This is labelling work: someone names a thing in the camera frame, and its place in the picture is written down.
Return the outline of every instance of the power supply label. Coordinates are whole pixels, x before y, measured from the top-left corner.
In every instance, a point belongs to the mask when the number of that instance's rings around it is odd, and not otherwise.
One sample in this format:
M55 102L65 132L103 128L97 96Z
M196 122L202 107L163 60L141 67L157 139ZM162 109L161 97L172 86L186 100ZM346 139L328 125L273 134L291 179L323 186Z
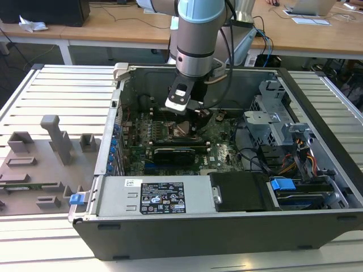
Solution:
M184 184L143 183L141 184L140 212L142 214L186 213Z

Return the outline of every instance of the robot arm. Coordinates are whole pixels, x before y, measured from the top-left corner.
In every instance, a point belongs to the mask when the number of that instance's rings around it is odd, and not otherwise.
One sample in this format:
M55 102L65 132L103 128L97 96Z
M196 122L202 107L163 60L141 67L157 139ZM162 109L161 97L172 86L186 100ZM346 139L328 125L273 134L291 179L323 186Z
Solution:
M218 31L232 16L225 0L137 0L144 8L179 17L176 51L176 79L165 106L178 114L185 113L190 100L203 102L209 79ZM250 12L255 0L231 0L232 8ZM238 18L246 21L243 11Z

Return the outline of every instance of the computer tower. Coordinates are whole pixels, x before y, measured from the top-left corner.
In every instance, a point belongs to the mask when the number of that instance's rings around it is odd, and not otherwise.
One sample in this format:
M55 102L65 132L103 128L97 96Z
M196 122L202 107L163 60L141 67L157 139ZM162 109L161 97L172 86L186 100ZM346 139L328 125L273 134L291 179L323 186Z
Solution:
M18 23L19 15L33 22L81 27L88 18L88 0L1 0L0 19Z

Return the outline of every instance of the aluminum extrusion table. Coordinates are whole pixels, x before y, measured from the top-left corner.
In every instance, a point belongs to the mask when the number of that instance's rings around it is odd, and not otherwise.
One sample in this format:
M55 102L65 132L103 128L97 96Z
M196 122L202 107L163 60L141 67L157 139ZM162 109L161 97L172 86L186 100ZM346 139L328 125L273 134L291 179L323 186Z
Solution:
M102 138L114 87L113 67L45 65L31 70L0 111L0 158L16 130L48 138L39 123L58 114L70 138L94 133ZM290 72L313 106L363 169L363 116L324 77ZM292 106L300 121L302 115ZM0 217L0 270L3 271L362 271L363 232L343 234L319 250L102 262L78 236L67 214Z

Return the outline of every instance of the laptop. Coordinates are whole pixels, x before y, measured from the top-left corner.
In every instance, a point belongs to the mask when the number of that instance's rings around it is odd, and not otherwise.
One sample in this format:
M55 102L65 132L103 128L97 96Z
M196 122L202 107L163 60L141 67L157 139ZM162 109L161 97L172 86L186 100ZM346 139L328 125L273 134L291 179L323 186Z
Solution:
M292 15L320 15L326 16L333 8L336 0L299 0L295 6L288 6L286 8Z

